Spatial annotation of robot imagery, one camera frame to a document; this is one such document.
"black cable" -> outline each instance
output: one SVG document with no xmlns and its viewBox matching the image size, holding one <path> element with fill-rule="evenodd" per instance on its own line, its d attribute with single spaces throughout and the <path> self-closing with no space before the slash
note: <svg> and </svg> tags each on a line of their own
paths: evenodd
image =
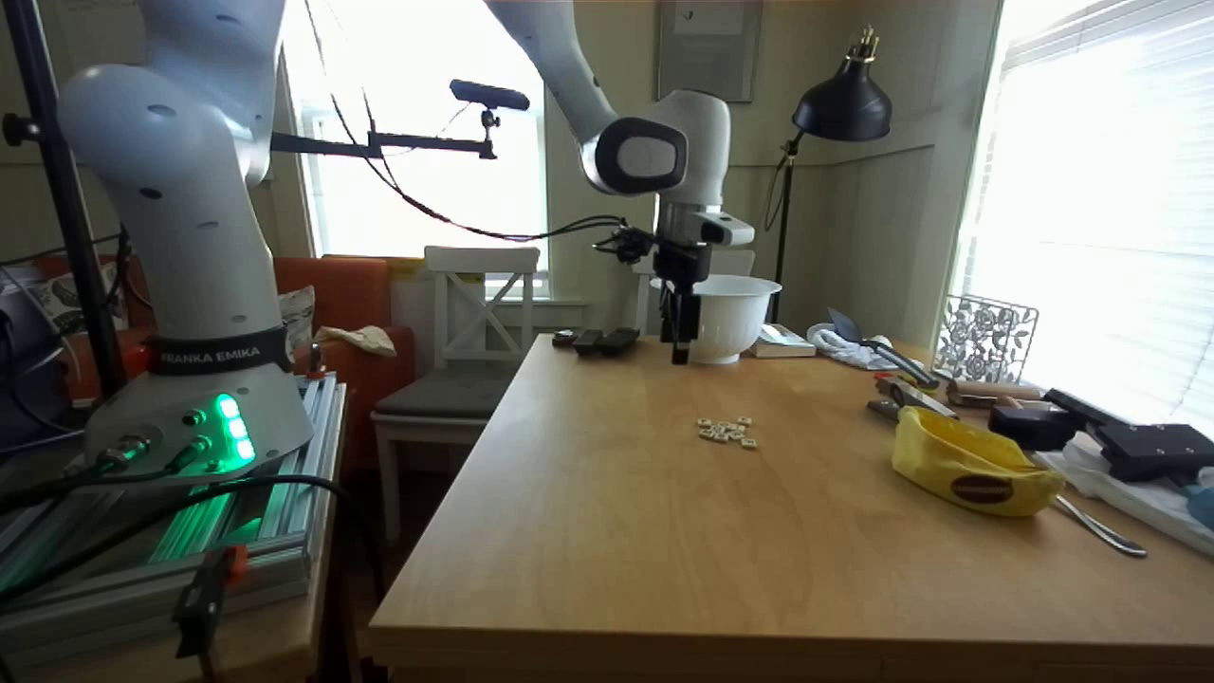
<svg viewBox="0 0 1214 683">
<path fill-rule="evenodd" d="M 320 33 L 311 0 L 302 0 L 302 8 L 306 8 L 311 44 L 313 44 L 320 63 L 324 63 L 324 72 L 325 72 L 325 41 L 324 41 L 324 33 Z M 370 109 L 368 91 L 359 91 L 359 99 L 363 99 L 368 129 L 375 134 L 375 109 Z M 344 139 L 349 139 L 349 146 L 359 146 L 335 91 L 330 91 L 330 105 L 335 105 L 335 119 L 339 119 Z M 480 241 L 540 244 L 540 241 L 574 237 L 574 232 L 627 228 L 627 222 L 616 215 L 612 223 L 574 222 L 574 223 L 560 223 L 560 228 L 551 228 L 551 232 L 492 232 L 492 228 L 478 228 L 478 223 L 450 222 L 447 214 L 439 214 L 439 208 L 425 205 L 421 199 L 413 199 L 413 195 L 393 177 L 393 172 L 389 172 L 386 161 L 382 161 L 382 166 L 375 166 L 375 162 L 363 157 L 363 162 L 368 162 L 368 172 L 370 172 L 398 203 L 404 203 L 413 214 L 421 214 L 421 215 L 430 215 L 430 222 L 437 222 L 437 223 L 447 223 L 447 228 L 480 237 Z"/>
<path fill-rule="evenodd" d="M 0 563 L 29 535 L 50 514 L 55 514 L 62 500 L 68 500 L 68 496 L 50 496 L 44 510 L 39 510 L 34 523 L 26 523 L 26 529 L 0 550 Z"/>
<path fill-rule="evenodd" d="M 780 161 L 769 166 L 769 181 L 766 181 L 766 195 L 764 195 L 764 232 L 769 232 L 780 222 L 776 187 L 780 187 L 780 176 L 791 172 L 802 139 L 805 139 L 805 134 L 788 136 Z"/>
<path fill-rule="evenodd" d="M 101 456 L 87 459 L 87 468 L 77 468 L 77 472 L 68 468 L 54 482 L 0 496 L 0 515 L 54 500 L 54 496 L 68 496 L 71 491 L 85 491 L 85 487 L 140 487 L 140 482 L 159 482 L 159 478 L 176 476 L 172 468 L 163 468 L 163 472 L 148 472 L 148 476 L 105 478 L 119 468 L 122 468 L 122 459 L 101 453 Z"/>
<path fill-rule="evenodd" d="M 68 444 L 68 442 L 81 442 L 81 437 L 85 437 L 85 429 L 68 429 L 68 434 L 50 434 L 50 437 L 39 437 L 39 442 L 6 444 L 6 447 L 0 447 L 0 459 L 23 456 L 23 453 L 55 447 L 55 444 Z"/>
<path fill-rule="evenodd" d="M 179 515 L 182 510 L 195 510 L 195 506 L 214 500 L 214 496 L 229 496 L 229 493 L 241 493 L 241 491 L 273 491 L 273 487 L 313 487 L 313 491 L 335 493 L 339 506 L 349 506 L 349 510 L 359 515 L 359 529 L 363 529 L 363 543 L 368 543 L 368 553 L 370 553 L 370 583 L 375 583 L 375 595 L 382 595 L 386 582 L 382 582 L 382 563 L 378 563 L 378 540 L 375 540 L 370 515 L 359 510 L 359 500 L 355 500 L 349 491 L 341 491 L 341 487 L 330 482 L 330 478 L 313 478 L 313 476 L 251 476 L 251 478 L 215 482 L 215 487 L 197 491 L 197 493 L 188 493 L 188 496 L 182 496 L 182 500 L 172 500 L 172 506 L 148 514 L 145 520 L 138 520 L 138 523 L 129 523 L 129 529 L 122 529 L 122 530 L 91 543 L 87 550 L 68 553 L 66 563 L 55 563 L 55 564 L 50 564 L 50 571 L 40 571 L 40 573 L 34 573 L 34 576 L 4 590 L 4 593 L 0 593 L 0 611 L 4 611 L 12 598 L 19 598 L 19 595 L 26 595 L 26 593 L 39 593 L 39 590 L 44 590 L 50 582 L 55 582 L 55 576 L 87 564 L 91 559 L 105 553 L 109 547 L 119 547 L 119 543 L 124 543 L 124 540 L 133 540 L 133 535 L 140 535 L 140 530 L 148 530 L 148 529 Z"/>
<path fill-rule="evenodd" d="M 129 232 L 124 232 L 124 223 L 119 228 L 119 253 L 114 253 L 114 282 L 109 282 L 109 291 L 105 291 L 105 313 L 109 315 L 119 315 L 119 308 L 122 308 L 122 284 L 124 284 L 124 278 L 129 278 Z"/>
<path fill-rule="evenodd" d="M 16 363 L 16 338 L 12 338 L 12 323 L 6 323 L 6 320 L 0 320 L 0 342 L 6 347 L 6 363 Z M 34 423 L 34 424 L 40 424 L 40 429 L 50 429 L 50 434 L 71 434 L 77 424 L 62 424 L 62 423 L 39 413 L 39 411 L 29 406 L 29 399 L 23 394 L 23 380 L 29 380 L 39 367 L 44 367 L 44 363 L 55 361 L 55 357 L 62 357 L 62 351 L 39 357 L 29 373 L 4 367 L 0 392 L 12 399 L 12 406 L 16 406 L 26 423 Z"/>
</svg>

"black lamp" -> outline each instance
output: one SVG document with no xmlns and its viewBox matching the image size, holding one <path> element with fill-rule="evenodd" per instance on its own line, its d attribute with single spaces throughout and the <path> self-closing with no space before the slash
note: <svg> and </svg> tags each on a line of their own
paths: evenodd
<svg viewBox="0 0 1214 683">
<path fill-rule="evenodd" d="M 798 136 L 785 139 L 780 172 L 780 232 L 774 251 L 774 282 L 785 278 L 785 237 L 788 237 L 788 205 L 791 205 L 791 161 L 802 136 L 828 136 L 828 139 L 875 139 L 889 136 L 890 103 L 872 84 L 870 70 L 875 61 L 879 37 L 864 31 L 841 57 L 838 72 L 828 84 L 817 84 L 802 94 L 791 109 Z"/>
</svg>

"wooden table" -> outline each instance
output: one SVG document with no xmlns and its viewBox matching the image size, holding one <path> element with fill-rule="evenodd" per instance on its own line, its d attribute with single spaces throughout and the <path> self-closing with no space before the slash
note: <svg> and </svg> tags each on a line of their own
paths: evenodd
<svg viewBox="0 0 1214 683">
<path fill-rule="evenodd" d="M 828 361 L 576 361 L 541 338 L 363 648 L 408 678 L 1210 678 L 1214 563 L 1041 514 L 953 510 L 890 468 Z M 752 416 L 760 453 L 699 442 Z"/>
</svg>

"white wall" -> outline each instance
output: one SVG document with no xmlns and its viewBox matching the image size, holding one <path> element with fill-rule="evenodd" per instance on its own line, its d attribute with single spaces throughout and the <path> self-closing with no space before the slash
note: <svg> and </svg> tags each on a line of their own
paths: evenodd
<svg viewBox="0 0 1214 683">
<path fill-rule="evenodd" d="M 875 84 L 894 103 L 875 146 L 805 146 L 788 308 L 838 308 L 870 335 L 934 342 L 953 272 L 1001 0 L 864 0 Z"/>
</svg>

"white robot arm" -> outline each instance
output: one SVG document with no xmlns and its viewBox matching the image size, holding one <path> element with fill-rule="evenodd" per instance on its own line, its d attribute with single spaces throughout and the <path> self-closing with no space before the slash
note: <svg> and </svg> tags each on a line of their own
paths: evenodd
<svg viewBox="0 0 1214 683">
<path fill-rule="evenodd" d="M 719 208 L 729 172 L 729 105 L 712 94 L 671 91 L 642 119 L 618 119 L 593 76 L 568 0 L 484 0 L 502 25 L 535 61 L 574 136 L 585 176 L 612 195 L 656 195 L 652 272 L 671 313 L 665 338 L 676 361 L 699 335 L 693 282 L 711 271 L 711 244 L 752 244 L 756 228 Z"/>
<path fill-rule="evenodd" d="M 245 195 L 269 166 L 283 0 L 140 10 L 145 63 L 100 63 L 62 91 L 62 129 L 124 222 L 157 313 L 150 373 L 91 413 L 87 447 L 138 444 L 124 476 L 235 476 L 311 437 Z M 235 442 L 215 442 L 208 406 L 235 411 Z"/>
<path fill-rule="evenodd" d="M 140 0 L 145 63 L 100 63 L 62 91 L 62 129 L 101 177 L 140 253 L 157 313 L 150 373 L 87 424 L 87 447 L 138 442 L 140 472 L 230 476 L 296 453 L 311 424 L 283 373 L 273 261 L 245 187 L 269 172 L 273 76 L 288 0 Z M 719 214 L 729 105 L 668 94 L 618 119 L 585 63 L 568 0 L 484 0 L 526 50 L 585 172 L 612 195 L 656 195 L 656 278 L 676 295 L 676 361 L 699 328 L 705 244 L 746 244 Z M 241 456 L 221 456 L 195 423 L 224 399 L 241 413 Z"/>
</svg>

